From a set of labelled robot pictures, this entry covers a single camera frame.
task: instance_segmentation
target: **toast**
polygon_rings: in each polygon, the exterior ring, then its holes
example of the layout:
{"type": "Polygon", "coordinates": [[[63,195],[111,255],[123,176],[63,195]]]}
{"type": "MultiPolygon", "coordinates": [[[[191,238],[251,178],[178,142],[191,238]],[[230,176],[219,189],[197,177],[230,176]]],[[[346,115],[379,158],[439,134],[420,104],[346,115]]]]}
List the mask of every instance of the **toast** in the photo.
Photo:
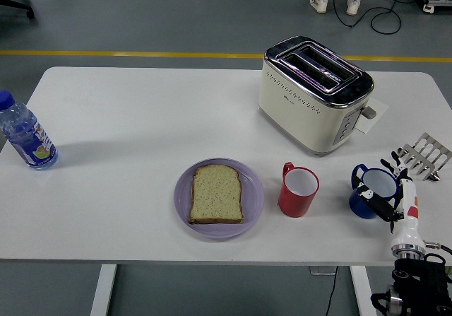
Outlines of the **toast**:
{"type": "Polygon", "coordinates": [[[242,183],[230,166],[204,165],[196,169],[191,188],[190,224],[240,224],[242,183]]]}

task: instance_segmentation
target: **red mug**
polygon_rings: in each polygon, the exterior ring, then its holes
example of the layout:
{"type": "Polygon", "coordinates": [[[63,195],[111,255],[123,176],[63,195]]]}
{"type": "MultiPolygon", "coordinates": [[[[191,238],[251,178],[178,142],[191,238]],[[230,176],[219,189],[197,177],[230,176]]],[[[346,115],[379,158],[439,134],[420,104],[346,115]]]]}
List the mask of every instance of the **red mug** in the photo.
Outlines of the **red mug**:
{"type": "Polygon", "coordinates": [[[310,169],[295,167],[291,162],[282,169],[282,187],[278,205],[289,217],[301,217],[319,190],[319,179],[310,169]]]}

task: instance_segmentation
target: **yellow floor line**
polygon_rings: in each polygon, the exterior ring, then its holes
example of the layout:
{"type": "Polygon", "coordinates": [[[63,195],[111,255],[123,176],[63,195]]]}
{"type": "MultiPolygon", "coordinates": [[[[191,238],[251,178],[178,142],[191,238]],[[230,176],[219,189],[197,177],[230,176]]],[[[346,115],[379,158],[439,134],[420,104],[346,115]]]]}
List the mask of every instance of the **yellow floor line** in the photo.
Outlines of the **yellow floor line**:
{"type": "MultiPolygon", "coordinates": [[[[84,56],[84,57],[170,57],[170,58],[223,58],[262,59],[261,53],[214,53],[214,52],[133,52],[133,51],[54,51],[32,49],[0,49],[3,56],[84,56]]],[[[352,61],[366,62],[417,62],[452,63],[445,57],[391,57],[391,56],[343,56],[352,61]]]]}

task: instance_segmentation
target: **mug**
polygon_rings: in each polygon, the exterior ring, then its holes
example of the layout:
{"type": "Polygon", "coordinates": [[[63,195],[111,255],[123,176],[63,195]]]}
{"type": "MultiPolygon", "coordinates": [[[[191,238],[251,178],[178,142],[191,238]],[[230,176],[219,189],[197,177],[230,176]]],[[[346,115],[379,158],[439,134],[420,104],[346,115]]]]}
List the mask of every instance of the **mug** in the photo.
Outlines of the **mug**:
{"type": "MultiPolygon", "coordinates": [[[[361,181],[366,185],[370,190],[378,194],[380,197],[389,201],[394,198],[398,193],[398,185],[397,181],[389,172],[379,169],[379,168],[370,168],[368,169],[364,164],[356,165],[352,171],[352,178],[357,176],[358,171],[361,170],[363,173],[358,176],[361,181]]],[[[352,211],[359,217],[365,219],[373,219],[376,217],[376,213],[370,209],[366,203],[361,199],[358,194],[358,191],[353,186],[353,193],[351,194],[348,203],[352,211]]]]}
{"type": "Polygon", "coordinates": [[[295,167],[291,162],[282,169],[282,187],[278,205],[289,217],[301,217],[319,190],[319,179],[310,169],[295,167]]]}

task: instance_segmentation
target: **toaster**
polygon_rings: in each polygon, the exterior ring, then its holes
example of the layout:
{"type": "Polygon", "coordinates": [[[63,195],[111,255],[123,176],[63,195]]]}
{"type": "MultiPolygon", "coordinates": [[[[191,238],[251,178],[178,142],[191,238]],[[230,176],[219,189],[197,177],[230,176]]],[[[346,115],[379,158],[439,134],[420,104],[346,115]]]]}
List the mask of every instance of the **toaster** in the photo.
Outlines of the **toaster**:
{"type": "Polygon", "coordinates": [[[345,143],[366,107],[369,74],[307,37],[266,51],[259,107],[314,156],[345,143]]]}

